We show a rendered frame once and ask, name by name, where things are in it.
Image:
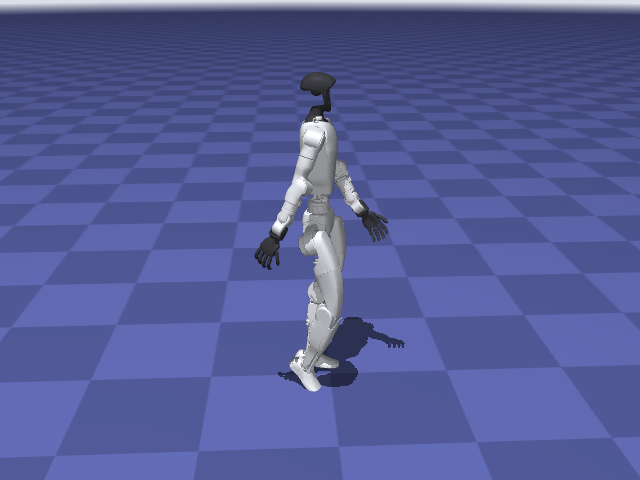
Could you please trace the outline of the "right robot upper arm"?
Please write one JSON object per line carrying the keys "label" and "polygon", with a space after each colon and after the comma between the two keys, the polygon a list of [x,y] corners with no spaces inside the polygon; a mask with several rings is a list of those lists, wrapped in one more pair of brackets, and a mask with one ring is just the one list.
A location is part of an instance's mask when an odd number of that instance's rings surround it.
{"label": "right robot upper arm", "polygon": [[[325,142],[325,131],[318,127],[310,127],[307,129],[302,138],[300,156],[298,157],[295,173],[292,183],[301,179],[306,184],[306,190],[302,196],[308,196],[313,191],[313,185],[308,180],[308,175],[312,171],[318,153],[322,149]],[[292,185],[292,184],[291,184]]]}

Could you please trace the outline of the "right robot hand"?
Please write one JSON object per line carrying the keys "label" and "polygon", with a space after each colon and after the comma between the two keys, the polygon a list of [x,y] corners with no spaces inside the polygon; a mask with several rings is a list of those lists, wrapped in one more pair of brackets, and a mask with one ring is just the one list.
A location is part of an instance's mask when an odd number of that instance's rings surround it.
{"label": "right robot hand", "polygon": [[[278,249],[280,247],[279,241],[283,240],[283,238],[285,237],[287,231],[288,231],[288,228],[286,227],[286,228],[283,229],[283,231],[280,234],[280,236],[277,236],[276,234],[274,234],[272,232],[272,228],[271,228],[271,230],[269,232],[270,237],[267,237],[266,239],[264,239],[262,241],[262,243],[260,244],[260,247],[257,249],[257,251],[256,251],[254,256],[255,256],[255,259],[258,259],[258,263],[262,264],[263,268],[266,268],[266,266],[267,266],[267,269],[271,270],[270,264],[271,264],[273,256],[275,256],[275,258],[276,258],[276,265],[279,266],[279,264],[280,264],[279,263],[279,254],[278,254]],[[261,252],[261,250],[262,250],[262,252]],[[259,253],[260,253],[260,255],[259,255]],[[265,256],[264,256],[264,254],[265,254]],[[258,257],[258,255],[259,255],[259,257]],[[264,256],[264,258],[263,258],[263,256]],[[268,258],[268,256],[269,256],[269,258]],[[263,258],[263,260],[262,260],[262,258]],[[268,261],[267,261],[267,265],[265,266],[267,258],[268,258]]]}

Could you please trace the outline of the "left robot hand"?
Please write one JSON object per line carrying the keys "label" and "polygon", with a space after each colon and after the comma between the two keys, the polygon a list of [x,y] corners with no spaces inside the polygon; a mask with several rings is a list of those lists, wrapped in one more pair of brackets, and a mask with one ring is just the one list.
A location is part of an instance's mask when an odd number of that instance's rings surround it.
{"label": "left robot hand", "polygon": [[[360,199],[359,202],[361,203],[361,205],[365,208],[365,210],[363,210],[360,214],[356,214],[354,211],[354,213],[358,216],[358,217],[362,217],[362,222],[363,225],[365,226],[365,228],[368,230],[368,232],[370,233],[373,242],[375,242],[375,236],[372,232],[372,230],[374,231],[374,233],[376,234],[378,241],[380,241],[380,235],[378,233],[378,231],[376,230],[376,228],[379,230],[379,232],[382,235],[382,239],[385,238],[384,232],[382,231],[382,229],[380,228],[380,226],[384,229],[384,231],[386,232],[386,235],[388,234],[388,230],[385,227],[385,225],[380,221],[383,220],[385,223],[388,223],[387,219],[379,214],[375,214],[375,212],[373,211],[368,211],[369,207]],[[380,226],[379,226],[379,225]],[[376,228],[375,228],[376,227]],[[370,229],[372,228],[372,230]]]}

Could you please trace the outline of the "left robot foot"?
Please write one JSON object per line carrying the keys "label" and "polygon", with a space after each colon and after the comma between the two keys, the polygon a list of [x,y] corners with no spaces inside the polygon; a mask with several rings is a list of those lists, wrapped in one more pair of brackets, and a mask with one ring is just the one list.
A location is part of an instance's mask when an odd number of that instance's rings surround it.
{"label": "left robot foot", "polygon": [[[299,350],[295,355],[295,357],[302,357],[303,359],[305,359],[305,356],[306,350],[303,349]],[[339,361],[322,354],[314,366],[321,368],[337,368],[339,366]]]}

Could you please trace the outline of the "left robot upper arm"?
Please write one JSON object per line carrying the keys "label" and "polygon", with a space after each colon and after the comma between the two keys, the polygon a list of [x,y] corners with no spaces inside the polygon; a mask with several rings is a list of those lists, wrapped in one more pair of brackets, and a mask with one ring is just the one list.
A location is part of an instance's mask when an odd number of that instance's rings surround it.
{"label": "left robot upper arm", "polygon": [[[327,118],[328,119],[328,118]],[[342,177],[345,175],[347,171],[347,164],[345,161],[343,160],[338,160],[336,159],[336,171],[335,171],[335,177]]]}

